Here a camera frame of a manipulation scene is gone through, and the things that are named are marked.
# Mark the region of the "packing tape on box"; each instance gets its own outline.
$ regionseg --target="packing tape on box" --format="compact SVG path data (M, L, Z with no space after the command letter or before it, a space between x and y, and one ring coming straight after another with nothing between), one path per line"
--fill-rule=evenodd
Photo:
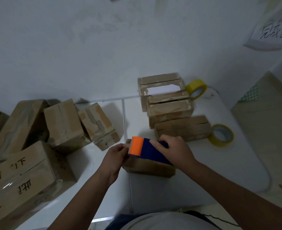
M206 89L207 85L201 79L194 80L185 87L185 90L191 96L191 100L195 100L202 96Z
M233 131L222 124L212 126L213 133L208 137L208 140L215 146L224 147L234 140Z

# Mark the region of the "left hand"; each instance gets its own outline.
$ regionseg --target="left hand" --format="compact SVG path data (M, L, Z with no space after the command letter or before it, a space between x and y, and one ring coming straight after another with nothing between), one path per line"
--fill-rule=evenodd
M109 148L97 172L108 179L109 185L112 185L120 172L124 158L129 149L128 143L119 143Z

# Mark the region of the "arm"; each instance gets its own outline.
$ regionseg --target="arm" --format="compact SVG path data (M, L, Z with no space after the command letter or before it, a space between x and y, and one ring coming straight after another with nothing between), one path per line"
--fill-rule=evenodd
M98 170L86 181L48 230L87 230L108 188L123 164L129 145L117 144L105 155Z
M176 168L218 201L243 230L282 229L282 208L198 162L181 137L162 135L159 140L166 141L169 148L154 140L150 142Z

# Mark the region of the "green patterned fabric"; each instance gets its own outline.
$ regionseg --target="green patterned fabric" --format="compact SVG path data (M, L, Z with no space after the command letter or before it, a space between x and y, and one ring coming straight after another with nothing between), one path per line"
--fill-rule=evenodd
M259 92L256 84L239 101L247 102L247 101L257 101L257 100L259 100Z

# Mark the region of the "white shirt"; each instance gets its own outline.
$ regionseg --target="white shirt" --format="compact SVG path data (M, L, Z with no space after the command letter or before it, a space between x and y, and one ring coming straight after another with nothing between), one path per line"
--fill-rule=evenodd
M121 230L143 229L218 230L218 228L200 218L179 212L149 213L130 221L128 224L121 228Z

